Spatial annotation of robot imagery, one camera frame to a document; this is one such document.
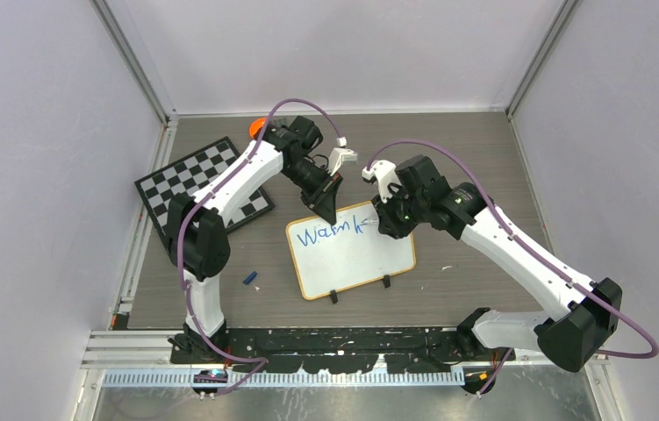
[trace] chessboard pattern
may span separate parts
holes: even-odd
[[[239,155],[233,142],[223,138],[135,182],[162,242],[166,238],[164,227],[171,198],[182,192],[194,196],[195,192],[226,171]],[[274,207],[267,193],[260,187],[234,212],[226,230],[231,232]]]

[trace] floor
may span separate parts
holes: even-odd
[[[324,133],[318,153],[333,144],[331,126],[312,117]],[[184,118],[177,128],[171,157],[229,136],[241,151],[254,118]],[[546,240],[504,113],[379,114],[337,116],[348,146],[360,161],[399,138],[427,139],[456,153],[476,173],[488,193],[512,221],[539,243]],[[397,146],[382,157],[399,163],[427,154],[451,185],[466,181],[455,164],[422,146]],[[362,182],[361,167],[343,168],[338,207],[369,200],[373,186]],[[232,255],[221,273],[221,306],[232,327],[284,326],[426,326],[457,325],[477,307],[502,311],[538,310],[518,283],[479,252],[428,226],[414,231],[417,267],[380,282],[341,292],[339,302],[301,297],[290,258],[285,226],[312,216],[300,202],[299,190],[284,177],[264,184],[276,208],[229,235]],[[246,286],[252,271],[259,275]],[[185,315],[175,268],[156,235],[151,235],[128,322],[130,328],[178,328]]]

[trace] blue marker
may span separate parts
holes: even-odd
[[[257,273],[256,273],[256,271],[252,272],[252,274],[249,275],[249,276],[247,276],[247,279],[244,280],[244,285],[248,285],[248,284],[252,283],[252,281],[253,281],[254,278],[256,278],[256,277],[257,277]]]

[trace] whiteboard frame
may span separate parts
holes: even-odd
[[[348,210],[353,209],[353,208],[359,208],[359,207],[365,206],[366,204],[369,204],[369,203],[370,203],[370,200],[362,202],[362,203],[352,204],[350,206],[345,206],[344,208],[338,209],[337,212],[348,211]],[[308,301],[313,301],[313,300],[317,300],[317,299],[325,297],[325,296],[329,296],[331,294],[331,291],[327,292],[325,294],[320,294],[318,296],[306,296],[306,294],[304,292],[304,284],[301,281],[301,274],[298,271],[298,264],[297,264],[297,260],[296,260],[296,254],[293,251],[293,244],[292,244],[292,242],[290,242],[289,231],[290,231],[290,228],[295,224],[300,224],[302,222],[310,221],[312,219],[317,219],[317,218],[320,218],[320,217],[314,216],[314,217],[302,218],[302,219],[299,219],[297,221],[293,221],[293,222],[291,222],[291,223],[289,223],[285,226],[285,238],[288,240],[288,248],[290,249],[290,257],[293,259],[293,267],[296,269],[296,277],[298,278],[298,287],[301,289],[301,296],[305,300],[308,300]],[[399,270],[397,272],[388,274],[389,276],[396,276],[396,275],[399,275],[399,274],[403,274],[403,273],[409,272],[410,270],[417,267],[417,250],[414,248],[414,235],[412,233],[409,234],[409,240],[412,242],[412,265],[407,269]],[[357,288],[357,287],[360,287],[362,285],[366,285],[366,284],[371,283],[371,282],[380,281],[382,279],[383,279],[383,276],[379,276],[377,278],[373,278],[373,279],[370,279],[370,280],[367,280],[367,281],[360,281],[360,282],[358,282],[354,285],[350,285],[350,286],[345,287],[345,288],[333,289],[333,291],[335,291],[335,292],[347,291],[348,289]]]

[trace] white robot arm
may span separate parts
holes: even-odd
[[[228,262],[231,248],[226,236],[226,224],[238,206],[273,175],[284,174],[301,189],[301,200],[314,213],[330,224],[336,222],[335,201],[342,182],[339,168],[343,162],[356,161],[357,154],[347,149],[344,138],[337,139],[338,147],[330,154],[325,168],[309,157],[323,137],[319,128],[308,118],[297,117],[290,126],[268,124],[261,143],[252,140],[247,150],[232,166],[210,185],[195,193],[172,197],[168,207],[164,246],[176,265],[176,241],[184,217],[200,200],[212,195],[200,209],[184,234],[184,277],[190,286],[190,305],[184,330],[195,344],[202,344],[196,323],[209,338],[225,330],[220,309],[219,274]],[[237,165],[247,160],[242,168]],[[215,191],[219,181],[228,180]],[[200,351],[210,350],[202,344]]]
[[[557,366],[576,372],[616,329],[618,319],[586,299],[536,260],[512,236],[533,248],[541,257],[561,268],[578,283],[620,308],[621,288],[609,278],[594,282],[559,261],[529,238],[505,216],[498,214],[513,231],[511,235],[495,219],[473,184],[448,185],[432,161],[415,156],[398,167],[375,161],[362,171],[363,180],[378,183],[372,200],[379,217],[379,231],[393,238],[409,235],[421,223],[447,231],[473,246],[517,281],[543,307],[543,311],[501,313],[477,309],[457,331],[459,345],[474,353],[481,348],[516,347],[543,352]]]

